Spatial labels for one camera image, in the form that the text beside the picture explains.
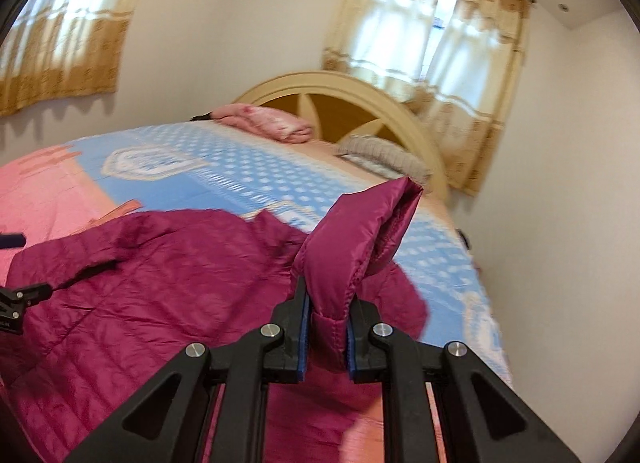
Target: beige curtain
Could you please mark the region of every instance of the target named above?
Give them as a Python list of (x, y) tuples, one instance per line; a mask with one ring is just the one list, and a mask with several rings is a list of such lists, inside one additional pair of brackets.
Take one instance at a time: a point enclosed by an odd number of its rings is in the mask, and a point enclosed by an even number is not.
[(326, 40), (323, 67), (353, 75), (401, 102), (414, 97), (438, 0), (342, 0)]
[(136, 0), (29, 0), (0, 46), (0, 116), (116, 90)]
[(451, 186), (478, 193), (525, 56), (530, 0), (458, 0), (408, 105), (436, 139)]

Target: blue bedspread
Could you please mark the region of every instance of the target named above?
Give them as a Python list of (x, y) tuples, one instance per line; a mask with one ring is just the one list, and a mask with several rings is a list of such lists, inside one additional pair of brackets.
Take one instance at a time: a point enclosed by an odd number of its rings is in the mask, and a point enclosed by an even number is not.
[[(135, 198), (143, 210), (223, 208), (250, 218), (268, 208), (308, 232), (341, 194), (367, 188), (286, 146), (211, 122), (142, 127), (68, 145), (114, 202)], [(395, 260), (431, 310), (420, 339), (462, 340), (509, 381), (489, 301), (450, 232), (419, 210)]]

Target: bedspread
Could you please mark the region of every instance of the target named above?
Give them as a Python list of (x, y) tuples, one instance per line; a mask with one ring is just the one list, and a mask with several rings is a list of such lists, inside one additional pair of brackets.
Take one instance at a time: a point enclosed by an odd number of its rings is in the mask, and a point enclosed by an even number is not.
[[(266, 208), (309, 232), (341, 194), (381, 182), (328, 147), (274, 143), (212, 122), (78, 139), (0, 168), (0, 232), (24, 231), (34, 245), (130, 212), (180, 208), (221, 208), (246, 220)], [(432, 202), (422, 198), (394, 257), (431, 311), (419, 338), (462, 340), (510, 382), (484, 289), (446, 208)], [(12, 255), (0, 251), (0, 284)]]

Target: folded pink blanket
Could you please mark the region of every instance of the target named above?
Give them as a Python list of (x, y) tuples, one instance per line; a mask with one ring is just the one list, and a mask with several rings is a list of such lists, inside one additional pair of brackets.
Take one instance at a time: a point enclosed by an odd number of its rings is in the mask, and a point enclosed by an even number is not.
[(212, 110), (210, 116), (223, 125), (284, 143), (305, 143), (313, 136), (313, 128), (308, 122), (271, 107), (229, 104)]

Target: white wall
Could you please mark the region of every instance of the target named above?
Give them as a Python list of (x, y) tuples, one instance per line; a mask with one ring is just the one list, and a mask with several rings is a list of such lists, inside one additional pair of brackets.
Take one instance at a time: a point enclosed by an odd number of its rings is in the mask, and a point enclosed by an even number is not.
[(322, 46), (339, 0), (228, 0), (225, 29), (199, 84), (209, 106), (226, 104), (280, 74), (321, 66)]
[(140, 125), (188, 119), (220, 28), (223, 0), (139, 0), (115, 94), (41, 102), (0, 118), (0, 164), (43, 146)]
[(538, 9), (492, 170), (453, 217), (484, 268), (517, 391), (603, 462), (640, 409), (640, 36)]

